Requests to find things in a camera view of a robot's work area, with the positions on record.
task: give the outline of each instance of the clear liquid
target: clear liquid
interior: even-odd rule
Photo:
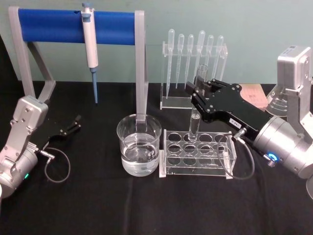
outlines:
[[[146,145],[155,138],[145,133],[134,133],[124,139],[126,146],[122,148],[122,164],[124,169],[133,176],[147,176],[155,171],[158,165],[159,141],[156,146]]]
[[[191,142],[195,142],[198,137],[198,131],[199,131],[199,125],[200,125],[200,119],[201,115],[196,110],[196,112],[192,111],[190,118],[190,126],[189,126],[189,133],[188,138]]]

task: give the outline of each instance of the black table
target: black table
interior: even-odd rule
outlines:
[[[37,91],[42,83],[35,83]],[[18,190],[2,202],[1,235],[304,235],[313,234],[313,201],[301,180],[282,166],[268,168],[255,152],[256,173],[247,181],[224,177],[135,178],[121,164],[116,126],[135,112],[134,84],[58,82],[48,118],[68,124],[82,115],[82,129],[61,148],[72,172],[63,184],[44,176],[45,157]],[[271,86],[265,86],[268,92]],[[22,90],[0,93],[0,147],[10,131]],[[147,113],[162,128],[186,130],[190,110],[159,110],[159,85],[149,85]],[[201,131],[228,131],[221,122]],[[237,146],[235,174],[249,172]]]

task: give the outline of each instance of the transfer pipette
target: transfer pipette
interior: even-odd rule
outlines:
[[[219,57],[220,57],[220,53],[221,53],[221,50],[222,50],[223,42],[224,42],[224,37],[222,35],[220,35],[219,38],[217,39],[217,42],[216,42],[216,58],[215,58],[215,61],[214,61],[214,66],[213,66],[213,72],[212,72],[212,78],[211,79],[214,79],[214,77],[215,77],[217,64],[219,62]]]
[[[168,92],[170,90],[170,83],[171,83],[171,69],[172,69],[172,56],[173,56],[173,49],[174,49],[174,37],[175,31],[170,29],[168,31],[168,67],[167,67],[167,81],[166,81],[166,98],[168,96]]]
[[[203,48],[203,43],[204,43],[204,38],[205,38],[205,32],[201,30],[198,35],[198,42],[197,42],[197,57],[196,57],[196,64],[195,64],[195,72],[194,72],[194,79],[196,78],[197,74],[197,69],[199,66],[199,61],[200,61],[200,56]]]
[[[212,51],[212,47],[213,47],[213,42],[214,42],[214,36],[213,35],[209,35],[207,37],[207,43],[206,43],[206,53],[207,53],[207,57],[205,59],[205,65],[209,66],[209,59],[211,57],[211,51]]]
[[[178,56],[177,56],[177,66],[176,66],[176,89],[177,89],[178,78],[179,78],[181,54],[182,54],[182,49],[184,47],[184,39],[185,39],[185,36],[183,34],[180,34],[178,36],[178,44],[177,44]]]
[[[94,26],[94,9],[89,3],[83,3],[84,10],[81,11],[83,31],[86,45],[87,63],[92,75],[94,102],[98,103],[97,91],[97,67],[98,67],[98,54],[97,54],[97,41],[96,30]]]
[[[190,57],[192,52],[192,47],[194,46],[194,35],[190,34],[188,36],[188,42],[187,42],[187,61],[186,61],[186,68],[185,68],[185,88],[189,73],[189,64],[190,64]]]

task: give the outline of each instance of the wall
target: wall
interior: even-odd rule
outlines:
[[[148,76],[160,81],[161,44],[167,32],[198,35],[205,30],[224,35],[228,61],[224,80],[238,83],[275,83],[277,56],[290,45],[312,46],[312,0],[92,0],[98,11],[145,10]],[[7,8],[81,9],[78,0],[2,0],[0,34],[18,75]],[[57,81],[91,81],[83,44],[40,43]],[[99,45],[101,82],[134,82],[134,48]],[[41,80],[31,59],[34,80]]]

